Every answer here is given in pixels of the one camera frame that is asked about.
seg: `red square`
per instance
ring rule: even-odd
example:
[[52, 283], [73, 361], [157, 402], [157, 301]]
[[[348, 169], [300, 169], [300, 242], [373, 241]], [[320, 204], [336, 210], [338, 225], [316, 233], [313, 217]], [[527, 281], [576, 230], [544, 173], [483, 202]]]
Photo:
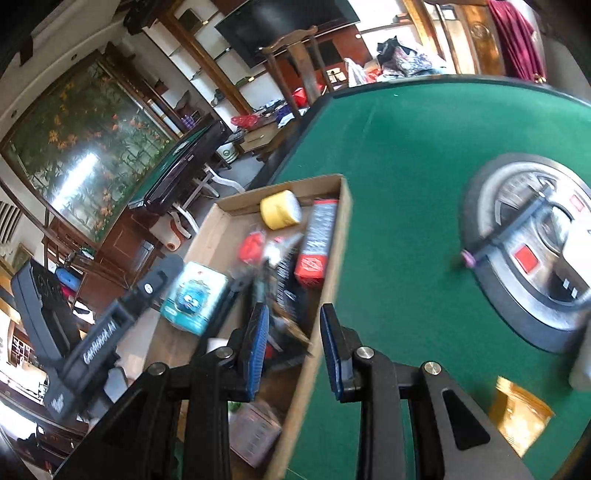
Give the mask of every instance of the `red square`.
[[540, 263], [527, 245], [523, 245], [513, 256], [525, 273], [530, 273]]
[[576, 209], [577, 209], [579, 212], [581, 212], [581, 211], [584, 209], [584, 207], [585, 207], [584, 203], [583, 203], [583, 202], [581, 202], [581, 199], [580, 199], [579, 197], [577, 197], [576, 195], [573, 195], [573, 196], [570, 198], [570, 203], [572, 203], [572, 204], [573, 204], [573, 206], [574, 206], [574, 207], [575, 207], [575, 208], [576, 208]]

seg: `black tv screen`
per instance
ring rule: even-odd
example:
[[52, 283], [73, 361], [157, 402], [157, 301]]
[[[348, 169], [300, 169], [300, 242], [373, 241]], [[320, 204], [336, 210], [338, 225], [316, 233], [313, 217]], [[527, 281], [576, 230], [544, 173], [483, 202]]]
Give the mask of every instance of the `black tv screen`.
[[250, 68], [265, 60], [259, 49], [294, 30], [323, 33], [359, 21], [348, 0], [249, 0], [216, 25]]

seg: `metal screw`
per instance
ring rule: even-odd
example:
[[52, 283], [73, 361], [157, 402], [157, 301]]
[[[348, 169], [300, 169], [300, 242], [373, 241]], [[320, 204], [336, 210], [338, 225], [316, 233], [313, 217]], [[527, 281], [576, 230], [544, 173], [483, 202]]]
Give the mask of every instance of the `metal screw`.
[[361, 358], [372, 358], [374, 356], [374, 350], [368, 346], [360, 346], [357, 349], [357, 355]]
[[441, 373], [441, 365], [437, 362], [427, 362], [423, 368], [425, 372], [431, 375], [439, 375]]
[[221, 346], [216, 350], [216, 356], [221, 359], [230, 358], [233, 353], [234, 350], [228, 346]]
[[156, 362], [148, 367], [148, 373], [155, 377], [162, 375], [164, 372], [166, 372], [166, 364], [162, 362]]

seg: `red curtain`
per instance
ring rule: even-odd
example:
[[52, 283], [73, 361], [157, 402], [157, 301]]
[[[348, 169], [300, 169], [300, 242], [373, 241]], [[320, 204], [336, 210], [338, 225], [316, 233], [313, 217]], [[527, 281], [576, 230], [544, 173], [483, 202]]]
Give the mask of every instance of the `red curtain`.
[[544, 65], [531, 39], [534, 29], [519, 10], [504, 0], [489, 0], [491, 15], [499, 33], [507, 75], [534, 81], [546, 77]]

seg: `teal and white package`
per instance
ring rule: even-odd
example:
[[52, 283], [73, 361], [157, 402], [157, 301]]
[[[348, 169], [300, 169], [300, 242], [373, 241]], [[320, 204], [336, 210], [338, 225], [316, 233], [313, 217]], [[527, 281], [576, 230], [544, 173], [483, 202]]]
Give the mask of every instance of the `teal and white package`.
[[225, 275], [189, 262], [170, 287], [160, 313], [175, 327], [202, 335], [227, 285]]

